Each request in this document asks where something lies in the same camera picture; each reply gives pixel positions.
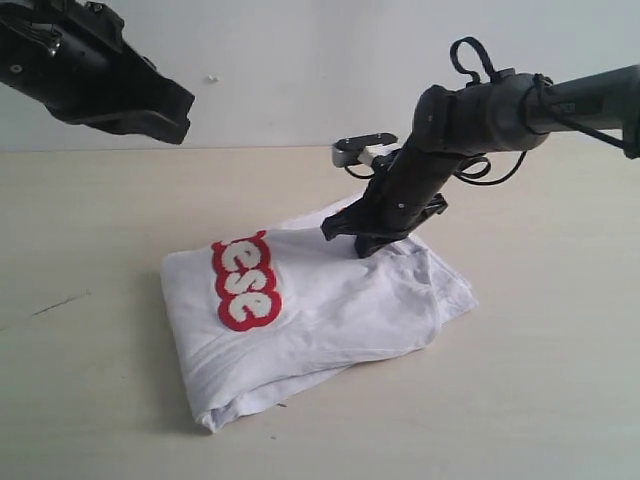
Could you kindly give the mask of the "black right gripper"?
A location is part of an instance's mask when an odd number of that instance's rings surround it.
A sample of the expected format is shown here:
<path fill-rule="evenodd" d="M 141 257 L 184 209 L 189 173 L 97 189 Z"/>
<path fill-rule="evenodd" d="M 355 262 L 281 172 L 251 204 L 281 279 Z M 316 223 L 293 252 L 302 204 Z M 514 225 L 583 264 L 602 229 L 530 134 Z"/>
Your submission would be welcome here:
<path fill-rule="evenodd" d="M 414 140 L 407 140 L 367 197 L 323 220 L 324 238 L 331 241 L 338 236 L 356 236 L 355 252 L 359 258 L 368 258 L 408 238 L 424 222 L 448 208 L 439 191 L 462 161 L 461 154 L 428 151 Z"/>

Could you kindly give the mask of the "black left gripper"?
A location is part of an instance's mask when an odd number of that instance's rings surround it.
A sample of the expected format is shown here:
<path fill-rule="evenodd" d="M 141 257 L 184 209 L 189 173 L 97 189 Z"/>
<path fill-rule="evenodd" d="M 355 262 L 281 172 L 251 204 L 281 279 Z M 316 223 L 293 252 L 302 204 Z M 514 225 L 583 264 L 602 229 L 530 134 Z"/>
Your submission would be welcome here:
<path fill-rule="evenodd" d="M 57 120 L 181 145 L 195 95 L 125 41 L 125 21 L 86 1 L 4 1 L 1 82 Z"/>

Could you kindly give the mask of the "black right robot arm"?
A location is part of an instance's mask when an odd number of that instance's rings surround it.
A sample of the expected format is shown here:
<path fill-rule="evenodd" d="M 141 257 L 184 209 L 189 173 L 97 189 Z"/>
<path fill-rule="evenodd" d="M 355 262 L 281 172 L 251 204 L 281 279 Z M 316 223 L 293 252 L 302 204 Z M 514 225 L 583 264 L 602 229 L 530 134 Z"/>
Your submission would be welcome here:
<path fill-rule="evenodd" d="M 492 153 L 527 152 L 550 134 L 576 131 L 639 155 L 639 68 L 628 66 L 554 84 L 541 74 L 506 72 L 458 91 L 428 88 L 412 130 L 393 154 L 373 162 L 362 195 L 323 221 L 326 239 L 355 237 L 366 258 L 407 238 L 446 203 L 444 184 Z"/>

